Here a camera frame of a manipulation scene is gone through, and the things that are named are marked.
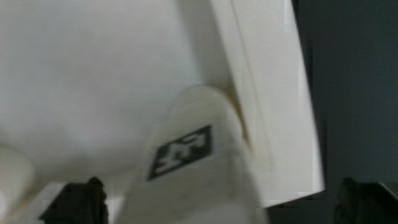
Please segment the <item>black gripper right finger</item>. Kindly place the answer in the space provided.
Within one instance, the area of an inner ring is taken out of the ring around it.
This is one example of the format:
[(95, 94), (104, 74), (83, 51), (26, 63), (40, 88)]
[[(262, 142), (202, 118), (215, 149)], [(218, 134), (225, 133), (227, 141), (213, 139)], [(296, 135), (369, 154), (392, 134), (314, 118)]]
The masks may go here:
[(380, 183), (342, 179), (334, 224), (398, 224), (398, 198)]

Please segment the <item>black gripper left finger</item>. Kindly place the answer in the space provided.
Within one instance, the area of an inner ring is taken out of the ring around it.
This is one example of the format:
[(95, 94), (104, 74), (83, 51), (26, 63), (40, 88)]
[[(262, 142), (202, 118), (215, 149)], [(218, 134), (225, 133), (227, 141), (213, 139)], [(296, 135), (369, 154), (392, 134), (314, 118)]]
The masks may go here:
[(69, 183), (39, 216), (44, 224), (108, 224), (104, 184), (97, 177)]

